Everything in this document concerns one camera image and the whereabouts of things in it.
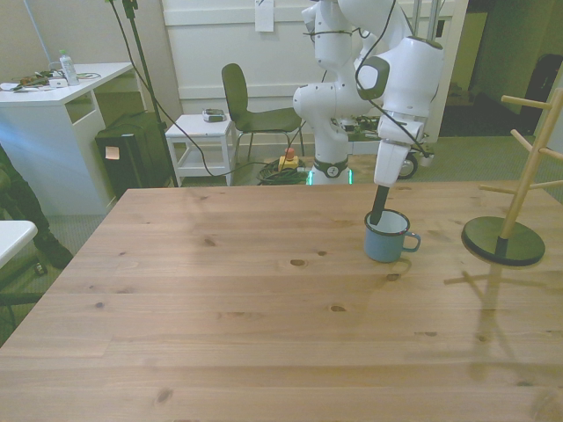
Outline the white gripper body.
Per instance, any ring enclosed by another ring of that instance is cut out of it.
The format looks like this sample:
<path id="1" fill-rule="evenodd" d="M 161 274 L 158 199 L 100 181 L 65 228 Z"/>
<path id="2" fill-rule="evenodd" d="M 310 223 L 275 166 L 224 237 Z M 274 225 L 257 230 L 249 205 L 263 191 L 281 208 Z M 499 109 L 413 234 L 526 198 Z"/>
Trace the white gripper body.
<path id="1" fill-rule="evenodd" d="M 410 144 L 383 139 L 378 147 L 374 183 L 393 186 L 410 150 Z"/>

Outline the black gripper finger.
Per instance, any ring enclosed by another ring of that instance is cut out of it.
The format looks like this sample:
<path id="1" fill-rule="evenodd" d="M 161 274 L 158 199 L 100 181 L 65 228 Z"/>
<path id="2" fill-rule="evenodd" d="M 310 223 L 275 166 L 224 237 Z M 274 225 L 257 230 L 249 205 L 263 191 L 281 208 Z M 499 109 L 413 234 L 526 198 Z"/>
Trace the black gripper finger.
<path id="1" fill-rule="evenodd" d="M 390 188 L 387 186 L 377 187 L 376 197 L 374 199 L 373 207 L 370 213 L 371 224 L 378 224 L 380 222 L 389 190 Z"/>

